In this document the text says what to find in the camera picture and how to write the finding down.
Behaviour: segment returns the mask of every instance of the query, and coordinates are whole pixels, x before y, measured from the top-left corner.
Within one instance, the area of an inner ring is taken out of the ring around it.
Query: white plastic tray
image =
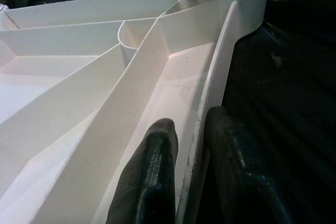
[[[162,117],[174,120],[179,139],[176,223],[193,223],[205,115],[221,104],[234,44],[261,24],[265,1],[7,10],[2,18],[13,23],[2,28],[20,29],[0,32],[0,72],[9,78],[0,79],[0,223],[104,223],[125,164]],[[44,26],[53,27],[27,29]]]

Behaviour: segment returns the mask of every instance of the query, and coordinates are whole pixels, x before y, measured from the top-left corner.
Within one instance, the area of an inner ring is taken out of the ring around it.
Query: white plastic part
[[[109,8],[111,20],[118,17],[125,22],[0,33],[3,68],[23,57],[19,55],[96,55],[0,124],[0,135],[8,137],[1,143],[13,142],[11,150],[22,153],[19,159],[0,153],[12,176],[3,187],[9,183],[0,199],[0,223],[104,223],[124,166],[147,128],[162,117],[174,120],[179,139],[176,223],[193,223],[188,213],[197,212],[199,196],[191,193],[199,195],[202,187],[197,174],[205,115],[208,108],[221,104],[234,44],[261,24],[266,0],[151,0],[153,6],[158,4],[151,15],[138,12],[142,7],[127,13],[125,4],[109,1],[119,6]],[[67,2],[64,8],[80,10],[88,3],[95,0]],[[53,20],[26,16],[60,6],[23,8],[12,14],[19,28],[69,24],[72,14],[66,12]],[[72,22],[102,17],[107,21],[106,14],[97,9],[96,15],[81,13]],[[158,18],[147,18],[154,14]],[[127,20],[136,17],[142,19]],[[39,41],[40,49],[34,46]],[[34,64],[27,69],[41,71]],[[53,68],[42,69],[48,75]]]

